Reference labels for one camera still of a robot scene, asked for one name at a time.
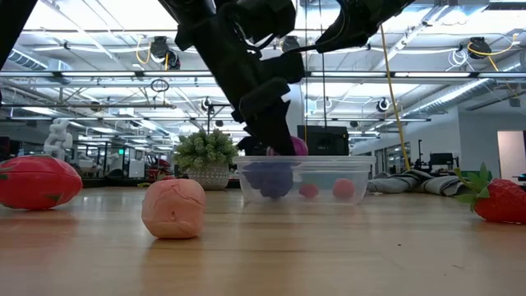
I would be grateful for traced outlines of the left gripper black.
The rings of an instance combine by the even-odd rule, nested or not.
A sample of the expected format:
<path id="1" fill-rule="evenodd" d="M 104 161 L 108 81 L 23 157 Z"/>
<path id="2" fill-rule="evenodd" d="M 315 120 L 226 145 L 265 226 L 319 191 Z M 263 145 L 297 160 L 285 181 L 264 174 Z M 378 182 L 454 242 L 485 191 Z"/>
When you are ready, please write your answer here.
<path id="1" fill-rule="evenodd" d="M 229 103 L 238 111 L 242 97 L 264 83 L 260 61 L 247 51 L 237 22 L 198 22 L 191 28 L 197 52 Z M 253 105 L 246 114 L 250 133 L 280 155 L 296 155 L 286 122 L 289 102 Z"/>

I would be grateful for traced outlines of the purple spiky toy ball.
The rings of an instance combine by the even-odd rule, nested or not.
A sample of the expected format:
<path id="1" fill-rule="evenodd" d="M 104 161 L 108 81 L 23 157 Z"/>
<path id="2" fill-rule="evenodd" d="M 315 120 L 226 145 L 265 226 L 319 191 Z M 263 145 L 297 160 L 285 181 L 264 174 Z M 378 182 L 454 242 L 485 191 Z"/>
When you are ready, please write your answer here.
<path id="1" fill-rule="evenodd" d="M 295 151 L 295 155 L 304 156 L 304 155 L 308 155 L 309 154 L 307 143 L 304 140 L 302 140 L 301 138 L 296 137 L 296 136 L 292 136 L 291 140 L 292 140 L 292 143 L 293 143 L 293 148 L 294 148 L 294 151 Z M 266 155 L 267 156 L 276 156 L 276 155 L 279 155 L 279 153 L 275 152 L 275 150 L 272 149 L 269 146 L 267 148 L 267 150 L 266 150 Z"/>

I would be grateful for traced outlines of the purple toy grape bunch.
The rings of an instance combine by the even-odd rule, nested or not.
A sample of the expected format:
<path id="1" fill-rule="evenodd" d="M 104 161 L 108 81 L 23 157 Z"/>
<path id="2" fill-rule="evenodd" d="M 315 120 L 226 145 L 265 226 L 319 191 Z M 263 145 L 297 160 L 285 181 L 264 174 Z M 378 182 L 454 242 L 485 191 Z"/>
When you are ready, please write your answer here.
<path id="1" fill-rule="evenodd" d="M 242 174 L 251 188 L 263 197 L 272 199 L 286 196 L 293 188 L 293 171 L 290 163 L 256 162 L 244 167 Z"/>

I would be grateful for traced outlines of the pink toy fruit ball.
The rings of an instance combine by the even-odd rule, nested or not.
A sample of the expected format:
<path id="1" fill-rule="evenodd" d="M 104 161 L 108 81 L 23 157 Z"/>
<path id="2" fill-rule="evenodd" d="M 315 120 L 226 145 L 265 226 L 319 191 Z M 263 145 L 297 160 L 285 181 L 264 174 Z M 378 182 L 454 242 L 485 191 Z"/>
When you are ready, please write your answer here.
<path id="1" fill-rule="evenodd" d="M 354 182 L 348 178 L 338 178 L 332 188 L 332 194 L 338 199 L 352 199 L 355 193 Z"/>
<path id="2" fill-rule="evenodd" d="M 194 238 L 204 227 L 205 202 L 205 191 L 194 180 L 158 181 L 145 192 L 141 219 L 156 238 Z"/>

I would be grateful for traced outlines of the large red toy fruit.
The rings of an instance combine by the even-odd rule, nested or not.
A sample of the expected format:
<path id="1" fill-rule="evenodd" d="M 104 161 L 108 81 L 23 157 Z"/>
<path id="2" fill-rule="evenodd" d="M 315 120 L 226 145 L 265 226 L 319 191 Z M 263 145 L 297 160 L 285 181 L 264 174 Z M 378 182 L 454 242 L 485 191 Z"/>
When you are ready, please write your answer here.
<path id="1" fill-rule="evenodd" d="M 50 155 L 26 155 L 0 163 L 0 205 L 47 210 L 69 202 L 83 188 L 78 172 Z"/>

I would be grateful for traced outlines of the clear plastic tupperware container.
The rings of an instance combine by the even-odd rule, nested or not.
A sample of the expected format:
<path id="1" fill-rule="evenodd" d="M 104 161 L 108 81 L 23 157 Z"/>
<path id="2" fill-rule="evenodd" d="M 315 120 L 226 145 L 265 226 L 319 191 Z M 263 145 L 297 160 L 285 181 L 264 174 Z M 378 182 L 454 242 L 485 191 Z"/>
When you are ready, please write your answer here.
<path id="1" fill-rule="evenodd" d="M 256 162 L 290 163 L 293 171 L 293 188 L 280 198 L 263 197 L 259 190 L 251 188 L 242 171 L 245 166 Z M 245 204 L 320 204 L 356 205 L 366 195 L 367 183 L 371 177 L 371 167 L 375 159 L 371 156 L 240 156 L 234 159 L 239 172 L 239 182 Z M 348 178 L 354 182 L 355 193 L 352 199 L 338 199 L 332 194 L 335 180 Z M 315 184 L 319 188 L 316 198 L 308 199 L 299 194 L 303 184 Z"/>

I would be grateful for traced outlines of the green potted artificial plant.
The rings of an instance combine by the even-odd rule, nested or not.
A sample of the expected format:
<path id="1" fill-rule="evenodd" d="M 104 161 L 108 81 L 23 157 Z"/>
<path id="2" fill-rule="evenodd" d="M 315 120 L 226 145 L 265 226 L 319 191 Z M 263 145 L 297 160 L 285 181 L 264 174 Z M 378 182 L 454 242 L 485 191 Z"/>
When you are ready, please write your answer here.
<path id="1" fill-rule="evenodd" d="M 220 130 L 180 136 L 173 160 L 189 179 L 206 191 L 224 190 L 230 178 L 229 165 L 238 156 L 233 141 Z"/>

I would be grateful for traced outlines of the grey-blue cloth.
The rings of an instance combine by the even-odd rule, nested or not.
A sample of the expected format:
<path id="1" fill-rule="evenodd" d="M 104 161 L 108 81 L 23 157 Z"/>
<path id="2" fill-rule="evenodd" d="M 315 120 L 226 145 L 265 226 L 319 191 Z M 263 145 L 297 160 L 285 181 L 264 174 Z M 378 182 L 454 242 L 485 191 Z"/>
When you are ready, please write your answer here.
<path id="1" fill-rule="evenodd" d="M 400 174 L 379 173 L 367 183 L 368 193 L 398 194 L 419 192 L 453 197 L 468 193 L 469 189 L 454 176 L 433 177 L 428 173 L 410 169 Z"/>

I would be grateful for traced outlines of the black background monitor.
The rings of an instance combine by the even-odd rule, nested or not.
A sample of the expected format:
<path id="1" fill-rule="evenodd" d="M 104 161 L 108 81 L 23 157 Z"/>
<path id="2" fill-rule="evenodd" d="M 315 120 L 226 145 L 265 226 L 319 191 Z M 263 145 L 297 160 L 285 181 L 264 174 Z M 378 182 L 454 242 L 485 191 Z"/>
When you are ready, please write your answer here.
<path id="1" fill-rule="evenodd" d="M 453 166 L 454 157 L 452 153 L 431 153 L 429 159 L 430 166 Z"/>

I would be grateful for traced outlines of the black background rig frame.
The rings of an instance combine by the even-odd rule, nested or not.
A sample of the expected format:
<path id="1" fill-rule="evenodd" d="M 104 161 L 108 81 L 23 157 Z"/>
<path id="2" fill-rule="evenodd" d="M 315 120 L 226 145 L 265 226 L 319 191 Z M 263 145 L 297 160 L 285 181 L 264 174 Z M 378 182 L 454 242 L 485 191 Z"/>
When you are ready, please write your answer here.
<path id="1" fill-rule="evenodd" d="M 207 129 L 206 129 L 206 132 L 207 132 L 207 133 L 210 133 L 211 123 L 212 123 L 212 119 L 213 119 L 213 115 L 211 114 L 211 111 L 212 111 L 215 107 L 218 107 L 218 108 L 219 108 L 219 111 L 215 112 L 215 115 L 217 115 L 217 114 L 219 114 L 224 108 L 231 108 L 231 105 L 230 105 L 230 104 L 212 104 L 212 103 L 209 103 L 209 105 L 207 106 L 207 111 L 206 111 L 206 115 L 207 115 L 207 118 L 206 118 Z"/>

